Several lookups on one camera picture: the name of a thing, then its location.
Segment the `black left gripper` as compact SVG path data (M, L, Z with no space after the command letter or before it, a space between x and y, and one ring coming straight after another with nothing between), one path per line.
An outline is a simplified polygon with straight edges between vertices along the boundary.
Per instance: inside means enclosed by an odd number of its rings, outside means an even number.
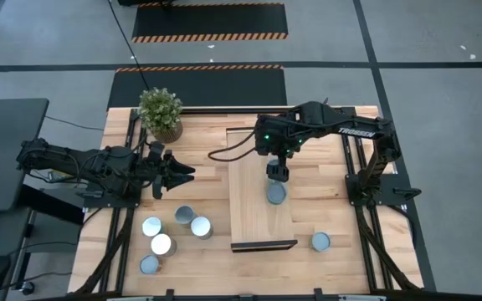
M162 188L170 191L194 180L193 175L186 174L194 173L195 169L179 162L172 150L166 150L165 146L158 141L153 141L148 146L146 164L151 168L152 195L155 199L162 199Z

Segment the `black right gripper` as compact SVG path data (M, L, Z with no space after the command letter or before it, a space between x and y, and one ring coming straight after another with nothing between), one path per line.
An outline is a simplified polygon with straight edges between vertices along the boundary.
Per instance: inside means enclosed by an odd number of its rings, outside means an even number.
M266 174L270 180L287 182L290 170L286 165L287 158L299 152L308 140L305 133L290 123L289 120L272 115L258 115L254 125L255 151L261 155L278 156L278 165L268 164Z

